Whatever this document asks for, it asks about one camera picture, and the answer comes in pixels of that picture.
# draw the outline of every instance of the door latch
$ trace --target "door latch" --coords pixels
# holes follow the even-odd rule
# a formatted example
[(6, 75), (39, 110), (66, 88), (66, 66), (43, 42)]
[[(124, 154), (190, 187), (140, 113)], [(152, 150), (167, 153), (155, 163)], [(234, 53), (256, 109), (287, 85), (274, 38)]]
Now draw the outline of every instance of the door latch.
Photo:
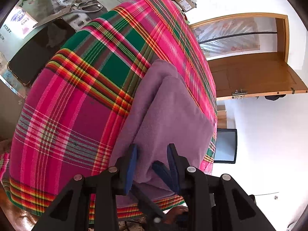
[(240, 89), (240, 91), (235, 90), (235, 92), (232, 93), (232, 95), (246, 95), (246, 94), (248, 94), (248, 92), (243, 89)]

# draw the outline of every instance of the paper label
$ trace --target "paper label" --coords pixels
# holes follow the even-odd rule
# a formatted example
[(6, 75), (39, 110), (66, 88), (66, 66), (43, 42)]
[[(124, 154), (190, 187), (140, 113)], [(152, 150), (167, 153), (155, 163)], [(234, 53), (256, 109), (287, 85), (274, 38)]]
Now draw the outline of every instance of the paper label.
[(190, 9), (193, 8), (192, 6), (190, 6), (190, 4), (189, 4), (186, 0), (181, 0), (181, 1), (179, 1), (179, 4), (180, 4), (186, 11), (188, 11), (188, 10), (190, 10)]
[(20, 38), (25, 38), (32, 30), (37, 21), (32, 18), (24, 9), (15, 6), (7, 17), (4, 28), (7, 32), (13, 32)]

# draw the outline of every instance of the white wall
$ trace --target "white wall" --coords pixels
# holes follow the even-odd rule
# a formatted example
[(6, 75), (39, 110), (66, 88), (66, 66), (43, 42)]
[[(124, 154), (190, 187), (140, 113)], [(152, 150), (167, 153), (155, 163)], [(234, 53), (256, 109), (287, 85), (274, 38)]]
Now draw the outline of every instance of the white wall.
[[(296, 71), (308, 84), (308, 44)], [(238, 130), (238, 153), (235, 164), (215, 163), (212, 175), (229, 173), (248, 194), (279, 192), (256, 200), (274, 228), (285, 231), (308, 204), (308, 94), (219, 104), (225, 104), (227, 127)]]
[(249, 12), (268, 12), (288, 15), (290, 49), (288, 64), (301, 69), (306, 45), (305, 27), (287, 0), (197, 0), (197, 8), (186, 13), (191, 23), (210, 18)]

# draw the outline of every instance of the computer monitor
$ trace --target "computer monitor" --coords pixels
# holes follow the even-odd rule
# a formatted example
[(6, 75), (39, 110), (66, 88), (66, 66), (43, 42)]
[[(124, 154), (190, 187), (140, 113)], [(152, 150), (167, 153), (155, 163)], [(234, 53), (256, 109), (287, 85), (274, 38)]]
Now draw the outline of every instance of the computer monitor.
[(235, 163), (237, 149), (237, 130), (218, 128), (214, 163)]

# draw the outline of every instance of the smartphone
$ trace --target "smartphone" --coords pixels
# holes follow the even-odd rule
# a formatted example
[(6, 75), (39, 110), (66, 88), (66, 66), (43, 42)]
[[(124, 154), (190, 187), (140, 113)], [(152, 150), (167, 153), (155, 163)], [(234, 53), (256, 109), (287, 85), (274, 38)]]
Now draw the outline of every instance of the smartphone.
[(30, 86), (47, 62), (76, 30), (59, 18), (33, 36), (9, 61), (8, 70), (24, 85)]

